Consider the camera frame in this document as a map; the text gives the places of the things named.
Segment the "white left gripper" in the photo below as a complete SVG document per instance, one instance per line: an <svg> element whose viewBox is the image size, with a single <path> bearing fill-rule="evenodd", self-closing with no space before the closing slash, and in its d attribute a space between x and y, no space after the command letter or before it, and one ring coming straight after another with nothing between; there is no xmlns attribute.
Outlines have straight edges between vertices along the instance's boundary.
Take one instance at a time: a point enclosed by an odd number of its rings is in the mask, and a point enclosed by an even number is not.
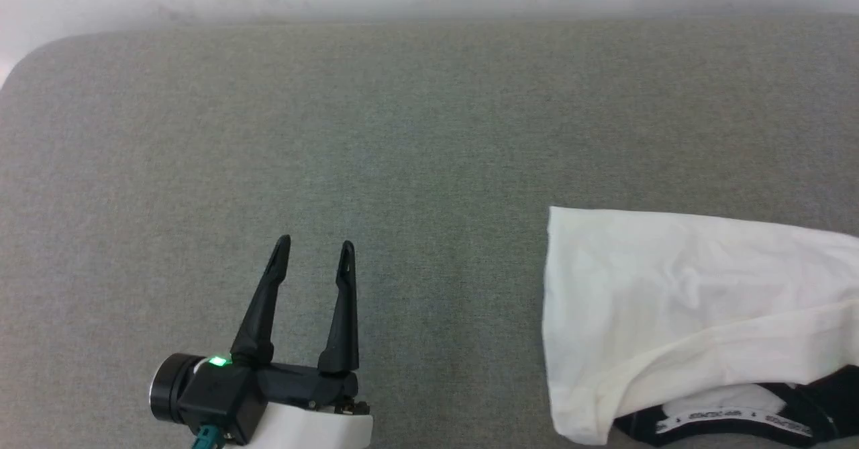
<svg viewBox="0 0 859 449"><path fill-rule="evenodd" d="M285 281L291 237L277 239L254 296L234 337L234 364L261 366L274 354L276 300ZM318 369L272 364L258 373L268 404L248 448L368 448L374 420L357 400L360 352L355 247L344 241L336 271L336 299Z"/></svg>

